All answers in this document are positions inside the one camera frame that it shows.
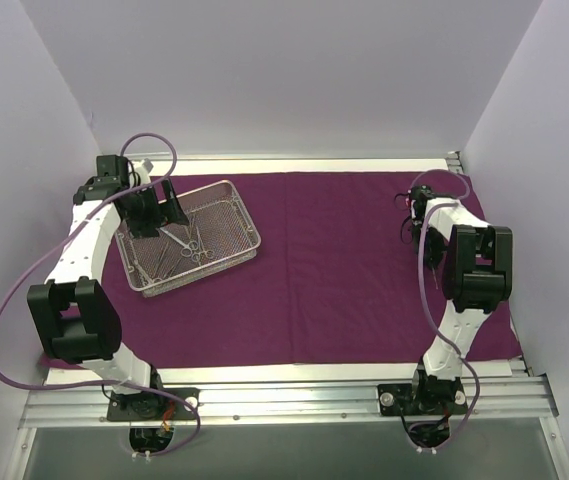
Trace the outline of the metal mesh instrument tray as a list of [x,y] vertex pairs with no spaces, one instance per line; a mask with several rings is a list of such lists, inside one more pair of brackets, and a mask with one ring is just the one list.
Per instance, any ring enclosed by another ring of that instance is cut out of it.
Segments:
[[222,180],[178,196],[187,226],[168,224],[156,237],[128,226],[115,241],[130,288],[146,298],[186,286],[257,255],[258,230],[234,184]]

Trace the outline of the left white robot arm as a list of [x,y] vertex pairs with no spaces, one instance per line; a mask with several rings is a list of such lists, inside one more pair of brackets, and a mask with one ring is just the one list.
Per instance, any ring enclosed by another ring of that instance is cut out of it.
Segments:
[[121,224],[136,238],[150,238],[189,220],[170,181],[158,198],[150,161],[103,155],[96,164],[96,175],[73,197],[72,239],[46,281],[30,286],[27,304],[47,357],[92,371],[115,394],[131,395],[130,408],[141,418],[154,419],[166,405],[161,378],[123,343],[120,317],[101,281]]

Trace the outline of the silver surgical scissors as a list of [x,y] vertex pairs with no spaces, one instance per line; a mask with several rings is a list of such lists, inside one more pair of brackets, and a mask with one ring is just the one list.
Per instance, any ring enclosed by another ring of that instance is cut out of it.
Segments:
[[185,258],[192,258],[194,254],[198,253],[198,243],[196,241],[189,241],[185,242],[181,240],[179,237],[171,233],[166,228],[160,228],[160,232],[167,236],[170,240],[177,243],[180,247],[180,254]]

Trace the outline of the silver surgical tweezers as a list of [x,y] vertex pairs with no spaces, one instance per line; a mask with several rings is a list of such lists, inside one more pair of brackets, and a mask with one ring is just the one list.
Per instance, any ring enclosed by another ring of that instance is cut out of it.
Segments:
[[434,281],[435,289],[436,289],[436,290],[439,290],[438,276],[437,276],[437,275],[438,275],[438,273],[437,273],[437,268],[436,268],[436,267],[433,267],[433,268],[431,269],[431,272],[432,272],[432,276],[433,276],[433,281]]

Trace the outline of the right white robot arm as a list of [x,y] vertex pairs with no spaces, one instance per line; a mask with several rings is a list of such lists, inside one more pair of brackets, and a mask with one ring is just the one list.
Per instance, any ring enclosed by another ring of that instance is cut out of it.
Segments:
[[461,390],[464,361],[480,328],[512,292],[513,233],[427,185],[409,190],[411,234],[422,267],[442,269],[446,300],[435,339],[418,363],[408,400],[433,411]]

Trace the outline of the purple cloth wrap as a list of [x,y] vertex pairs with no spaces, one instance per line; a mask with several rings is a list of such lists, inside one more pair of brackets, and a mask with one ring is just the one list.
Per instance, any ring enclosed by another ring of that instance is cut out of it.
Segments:
[[146,298],[110,248],[102,285],[124,343],[159,368],[416,362],[446,301],[401,231],[413,178],[233,176],[261,237],[253,259]]

